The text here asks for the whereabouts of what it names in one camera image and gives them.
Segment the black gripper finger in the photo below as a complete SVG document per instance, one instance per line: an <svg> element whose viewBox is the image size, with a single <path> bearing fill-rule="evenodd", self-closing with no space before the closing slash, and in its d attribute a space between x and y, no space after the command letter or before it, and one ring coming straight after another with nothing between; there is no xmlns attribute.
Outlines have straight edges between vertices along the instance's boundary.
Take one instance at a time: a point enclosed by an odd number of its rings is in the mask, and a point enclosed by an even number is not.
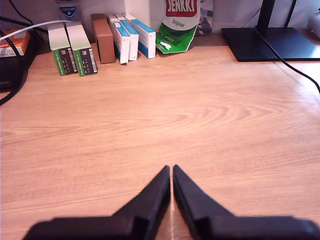
<svg viewBox="0 0 320 240"><path fill-rule="evenodd" d="M215 218L236 217L207 195L177 164L173 166L173 194L189 232L195 240L214 238L212 221Z"/></svg>
<svg viewBox="0 0 320 240"><path fill-rule="evenodd" d="M171 200L170 167L164 166L146 187L117 210L112 217L129 223L119 224L119 231L109 240L153 240Z"/></svg>

